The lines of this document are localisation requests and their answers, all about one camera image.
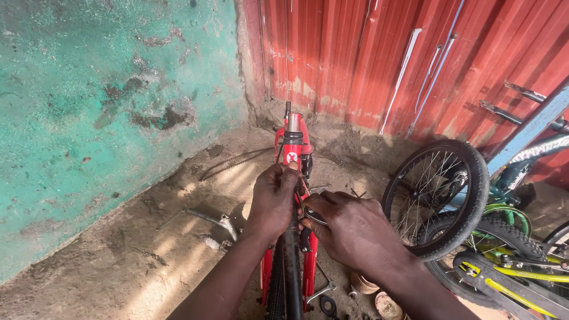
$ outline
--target red corrugated metal sheet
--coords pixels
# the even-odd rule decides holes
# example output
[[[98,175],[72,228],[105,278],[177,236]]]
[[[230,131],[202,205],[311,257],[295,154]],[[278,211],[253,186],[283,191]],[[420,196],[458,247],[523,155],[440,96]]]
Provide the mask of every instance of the red corrugated metal sheet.
[[[384,134],[405,137],[410,131],[409,139],[417,142],[458,138],[492,154],[514,126],[480,108],[478,101],[523,118],[537,105],[505,89],[504,80],[549,94],[569,73],[569,1],[468,0],[458,15],[461,0],[260,4],[269,96],[378,132],[385,122]],[[423,30],[385,121],[416,28]],[[436,47],[445,45],[451,31],[457,38],[425,98],[434,77],[421,90],[423,80]],[[415,105],[423,101],[410,130]],[[568,155],[544,158],[533,178],[569,187],[569,178],[563,177]]]

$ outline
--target red bicycle frame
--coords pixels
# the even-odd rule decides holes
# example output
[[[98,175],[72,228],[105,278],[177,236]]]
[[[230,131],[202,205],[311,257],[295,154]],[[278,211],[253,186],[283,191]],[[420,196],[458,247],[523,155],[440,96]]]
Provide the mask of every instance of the red bicycle frame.
[[[280,128],[275,133],[275,161],[278,162],[279,141],[284,136],[285,130],[288,127],[288,122],[294,121],[299,124],[300,131],[302,132],[302,144],[301,145],[290,145],[283,143],[282,154],[283,154],[283,164],[288,165],[290,162],[295,161],[299,164],[299,170],[302,171],[303,161],[300,159],[305,157],[310,157],[314,147],[310,144],[310,138],[308,136],[308,128],[306,122],[300,113],[290,112],[290,102],[286,102],[286,111],[284,116],[284,127]],[[309,196],[310,191],[308,189],[305,177],[302,178],[304,188],[304,195],[301,196],[302,199]],[[300,206],[299,199],[295,196],[295,199]],[[304,266],[303,266],[303,276],[302,276],[302,293],[304,295],[304,312],[307,311],[306,300],[309,296],[314,294],[314,277],[316,272],[316,253],[318,251],[318,239],[314,233],[310,233],[308,237],[308,243],[310,244],[310,250],[304,253]],[[269,292],[269,282],[271,278],[271,269],[273,266],[273,249],[268,249],[261,260],[261,289],[263,290],[262,304],[266,305],[267,294]]]

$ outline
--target green painted wall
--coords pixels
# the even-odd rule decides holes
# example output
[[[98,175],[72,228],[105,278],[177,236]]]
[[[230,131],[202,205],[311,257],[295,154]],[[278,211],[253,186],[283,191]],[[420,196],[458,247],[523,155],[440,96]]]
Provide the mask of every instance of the green painted wall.
[[[0,3],[0,283],[247,116],[231,0]]]

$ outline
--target white sticker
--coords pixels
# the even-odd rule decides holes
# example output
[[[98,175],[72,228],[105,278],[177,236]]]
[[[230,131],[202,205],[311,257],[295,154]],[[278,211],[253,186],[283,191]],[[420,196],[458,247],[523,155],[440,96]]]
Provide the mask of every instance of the white sticker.
[[[292,161],[298,162],[298,155],[297,155],[296,153],[294,153],[294,152],[289,152],[289,153],[286,155],[286,161],[287,161],[288,163],[291,163]]]

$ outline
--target dirt floor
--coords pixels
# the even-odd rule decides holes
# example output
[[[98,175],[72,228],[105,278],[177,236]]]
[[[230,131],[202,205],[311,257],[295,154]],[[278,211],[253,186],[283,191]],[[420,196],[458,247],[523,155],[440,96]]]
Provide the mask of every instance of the dirt floor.
[[[184,162],[181,169],[119,210],[99,220],[53,256],[33,264],[0,287],[0,319],[147,319],[162,320],[205,277],[221,258],[200,242],[211,233],[219,242],[228,232],[210,222],[182,214],[157,231],[184,206],[212,217],[230,215],[240,228],[248,216],[253,184],[274,161],[272,151],[200,182],[206,169],[246,151],[271,147],[270,130],[278,117],[243,126],[220,137],[207,150]],[[308,117],[313,142],[313,186],[331,183],[331,191],[353,188],[365,198],[380,198],[389,176],[413,148],[325,117]],[[221,169],[218,167],[209,173]],[[378,318],[374,295],[348,297],[348,270],[323,249],[318,260],[339,287],[328,292],[340,318],[367,313]],[[326,280],[316,275],[316,289]],[[258,272],[254,274],[238,319],[262,319]],[[467,303],[482,319],[507,319],[503,312]],[[319,307],[309,319],[326,319]]]

